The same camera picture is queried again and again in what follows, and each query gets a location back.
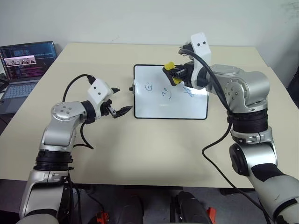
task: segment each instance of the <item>tabletop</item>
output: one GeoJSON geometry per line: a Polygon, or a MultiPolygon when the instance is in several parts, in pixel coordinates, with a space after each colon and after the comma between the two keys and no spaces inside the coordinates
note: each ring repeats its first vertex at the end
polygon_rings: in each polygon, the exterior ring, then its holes
{"type": "MultiPolygon", "coordinates": [[[[54,104],[61,102],[67,84],[86,73],[120,88],[112,96],[112,107],[133,105],[128,89],[133,82],[134,64],[185,63],[178,46],[70,43],[0,136],[0,178],[27,180],[54,104]]],[[[254,47],[211,47],[212,63],[237,66],[245,71],[263,72],[270,81],[269,125],[282,172],[299,178],[299,112],[271,68],[254,47]]],[[[72,85],[66,101],[84,101],[89,84],[80,79],[72,85]]],[[[85,138],[94,150],[73,149],[71,177],[77,183],[132,184],[164,186],[229,187],[201,150],[220,138],[227,128],[226,111],[210,94],[206,120],[136,119],[131,110],[113,119],[105,116],[85,126],[85,138]]],[[[82,139],[77,135],[76,143],[82,139]]],[[[228,178],[241,188],[252,187],[244,176],[234,172],[229,157],[228,136],[207,150],[207,155],[228,178]]]]}

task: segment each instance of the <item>wall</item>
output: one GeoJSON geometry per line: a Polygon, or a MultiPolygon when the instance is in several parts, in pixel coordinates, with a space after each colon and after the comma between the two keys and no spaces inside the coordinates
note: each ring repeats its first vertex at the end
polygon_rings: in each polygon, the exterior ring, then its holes
{"type": "Polygon", "coordinates": [[[199,31],[210,45],[256,46],[285,86],[298,67],[298,0],[0,0],[0,46],[182,44],[199,31]]]}

